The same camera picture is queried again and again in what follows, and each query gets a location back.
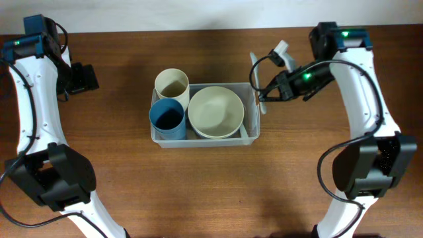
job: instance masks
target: cup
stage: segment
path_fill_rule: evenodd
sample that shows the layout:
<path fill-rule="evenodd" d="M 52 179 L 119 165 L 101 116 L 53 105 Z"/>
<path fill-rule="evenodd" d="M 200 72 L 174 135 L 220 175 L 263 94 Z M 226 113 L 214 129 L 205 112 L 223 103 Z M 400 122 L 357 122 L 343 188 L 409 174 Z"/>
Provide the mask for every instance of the cup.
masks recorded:
<path fill-rule="evenodd" d="M 190 83 L 188 77 L 179 69 L 165 69 L 156 77 L 154 88 L 160 99 L 177 100 L 184 111 L 190 104 Z"/>
<path fill-rule="evenodd" d="M 185 111 L 177 100 L 158 100 L 151 107 L 149 117 L 163 139 L 186 139 Z"/>

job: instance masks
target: beige cup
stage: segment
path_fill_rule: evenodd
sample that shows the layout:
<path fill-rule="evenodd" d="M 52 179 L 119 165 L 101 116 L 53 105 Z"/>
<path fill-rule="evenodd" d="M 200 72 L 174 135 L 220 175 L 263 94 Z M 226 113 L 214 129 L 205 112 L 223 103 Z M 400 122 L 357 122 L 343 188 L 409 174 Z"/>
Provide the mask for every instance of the beige cup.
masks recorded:
<path fill-rule="evenodd" d="M 160 99 L 177 100 L 184 111 L 190 104 L 190 83 L 188 77 L 179 69 L 165 69 L 156 77 L 154 88 Z"/>

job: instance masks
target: blue cup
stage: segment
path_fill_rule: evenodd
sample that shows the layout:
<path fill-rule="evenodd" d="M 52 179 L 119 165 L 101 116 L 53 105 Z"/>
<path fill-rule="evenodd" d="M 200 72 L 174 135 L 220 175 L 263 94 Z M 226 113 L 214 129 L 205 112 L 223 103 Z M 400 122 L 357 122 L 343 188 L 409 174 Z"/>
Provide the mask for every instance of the blue cup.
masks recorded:
<path fill-rule="evenodd" d="M 150 109 L 150 122 L 163 139 L 186 139 L 185 112 L 177 100 L 158 100 Z"/>

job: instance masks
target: wooden table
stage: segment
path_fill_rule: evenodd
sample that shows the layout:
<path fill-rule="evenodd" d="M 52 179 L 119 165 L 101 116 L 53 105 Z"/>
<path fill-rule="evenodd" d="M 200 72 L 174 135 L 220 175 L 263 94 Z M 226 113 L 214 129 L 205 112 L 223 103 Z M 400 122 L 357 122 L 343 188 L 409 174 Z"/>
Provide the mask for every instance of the wooden table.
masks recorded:
<path fill-rule="evenodd" d="M 190 83 L 247 81 L 249 52 L 267 54 L 281 39 L 299 65 L 313 60 L 310 28 L 70 34 L 73 61 L 94 65 L 100 89 L 60 103 L 69 145 L 95 168 L 97 192 L 132 237 L 265 237 L 310 232 L 331 198 L 316 176 L 317 159 L 349 138 L 336 83 L 309 102 L 268 103 L 260 137 L 246 147 L 161 149 L 151 140 L 148 111 L 155 76 L 175 67 Z M 406 135 L 423 141 L 421 80 L 423 26 L 368 27 L 385 101 Z M 1 41 L 10 38 L 1 37 Z M 261 79 L 280 69 L 260 66 Z M 0 100 L 1 161 L 16 155 L 16 96 Z M 324 179 L 334 190 L 331 155 Z M 423 236 L 423 153 L 419 150 L 398 188 L 365 215 L 356 233 Z M 10 180 L 2 204 L 17 219 L 52 218 Z M 69 220 L 38 229 L 1 217 L 0 237 L 82 237 Z"/>

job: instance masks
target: white background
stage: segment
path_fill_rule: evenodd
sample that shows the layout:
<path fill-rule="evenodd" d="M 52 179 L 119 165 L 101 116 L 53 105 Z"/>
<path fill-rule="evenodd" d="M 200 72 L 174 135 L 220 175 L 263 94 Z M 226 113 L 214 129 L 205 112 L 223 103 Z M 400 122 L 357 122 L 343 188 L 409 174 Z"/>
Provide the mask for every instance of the white background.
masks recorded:
<path fill-rule="evenodd" d="M 423 23 L 423 0 L 0 0 L 0 34 L 42 13 L 68 32 Z"/>

